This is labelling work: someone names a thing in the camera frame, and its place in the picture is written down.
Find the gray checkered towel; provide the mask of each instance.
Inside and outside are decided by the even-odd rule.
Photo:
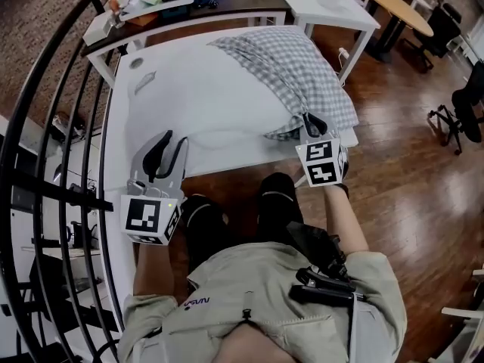
[[[339,129],[358,125],[353,103],[336,73],[310,39],[297,27],[269,27],[211,42],[267,85],[293,115],[268,138],[299,137],[308,111],[331,117]]]

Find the office chair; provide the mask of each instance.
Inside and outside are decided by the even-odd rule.
[[[454,105],[455,115],[452,114],[445,105],[440,105],[437,111],[432,110],[429,118],[438,116],[449,127],[447,140],[442,142],[442,146],[448,145],[451,137],[454,136],[458,145],[455,150],[456,155],[462,153],[461,140],[459,133],[464,134],[475,143],[482,140],[480,123],[484,123],[484,114],[477,118],[473,107],[476,106],[484,96],[484,62],[479,60],[473,67],[469,81],[464,88],[452,94],[452,104]]]
[[[461,22],[461,14],[449,3],[445,3],[442,8],[435,7],[432,16],[428,20],[428,24],[433,30],[432,37],[425,36],[414,29],[414,35],[422,42],[422,46],[418,47],[408,39],[402,40],[417,50],[420,59],[425,65],[425,73],[433,68],[432,62],[425,55],[425,50],[442,58],[447,54],[447,44],[461,34],[461,29],[457,25],[457,23]]]

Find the floor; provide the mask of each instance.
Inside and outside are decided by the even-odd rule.
[[[389,17],[377,12],[382,26]],[[218,23],[216,29],[243,26]],[[152,43],[213,30],[183,29],[151,39]],[[337,49],[351,49],[353,31],[316,26],[313,39],[338,70]],[[405,29],[405,37],[412,38]],[[441,147],[439,126],[427,113],[450,104],[451,93],[465,85],[470,66],[458,58],[433,58],[435,68],[419,73],[418,60],[405,46],[392,51],[392,63],[366,54],[350,74],[345,90],[360,125],[360,144],[349,151],[346,184],[350,200],[372,250],[385,253],[399,279],[408,313],[408,332],[399,362],[427,361],[439,354],[458,328],[440,314],[443,306],[465,309],[475,284],[471,272],[484,261],[484,149],[463,140],[464,152]],[[256,224],[254,196],[261,180],[274,171],[293,175],[296,160],[190,178],[186,194],[203,193],[219,202],[235,232],[247,235]],[[325,226],[321,189],[297,191],[307,224]],[[177,288],[184,296],[187,256],[182,235],[173,240]]]

